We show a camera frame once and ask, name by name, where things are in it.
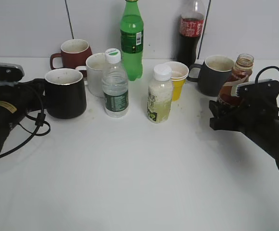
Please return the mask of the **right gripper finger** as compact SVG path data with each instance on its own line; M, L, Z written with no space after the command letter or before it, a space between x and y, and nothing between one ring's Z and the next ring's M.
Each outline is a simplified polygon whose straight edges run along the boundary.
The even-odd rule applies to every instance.
M238 108L229 108L217 101L209 101L209 109L212 113L210 120L235 120Z
M216 109L211 109L210 111L213 114L209 122L210 128L213 130L239 131L236 115L241 112L240 109L235 109L224 115L221 115Z

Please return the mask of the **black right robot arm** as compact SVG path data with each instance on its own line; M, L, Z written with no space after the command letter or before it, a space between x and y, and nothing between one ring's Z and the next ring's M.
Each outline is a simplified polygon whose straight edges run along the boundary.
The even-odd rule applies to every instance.
M276 105L279 82L266 79L257 85L252 82L243 84L238 90L242 98L240 106L229 111L218 102L210 100L209 109L213 114L210 127L213 130L243 133L275 159L279 170L279 114L260 98L261 93Z

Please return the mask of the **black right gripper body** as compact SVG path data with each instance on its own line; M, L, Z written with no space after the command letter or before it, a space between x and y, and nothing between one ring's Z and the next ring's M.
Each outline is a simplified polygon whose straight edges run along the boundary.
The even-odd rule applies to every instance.
M260 80L237 85L236 96L241 99L236 115L239 132L245 135L279 135L277 80Z

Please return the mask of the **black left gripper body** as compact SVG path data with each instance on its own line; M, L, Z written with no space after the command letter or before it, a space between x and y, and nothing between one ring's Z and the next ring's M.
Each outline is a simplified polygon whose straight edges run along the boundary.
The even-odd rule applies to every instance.
M23 118L27 113L40 111L44 115L45 80L0 83L0 111L12 119Z

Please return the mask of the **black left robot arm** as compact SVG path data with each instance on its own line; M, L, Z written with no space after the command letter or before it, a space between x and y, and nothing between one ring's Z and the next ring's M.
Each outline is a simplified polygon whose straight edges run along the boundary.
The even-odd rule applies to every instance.
M38 134L38 130L45 121L44 110L45 80L37 78L29 82L15 83L13 85L0 86L0 158L3 158L27 144L34 136L44 136L50 132L50 129L44 133ZM35 121L36 128L30 132L30 136L15 148L1 154L4 142L10 132L20 124L22 119L27 117Z

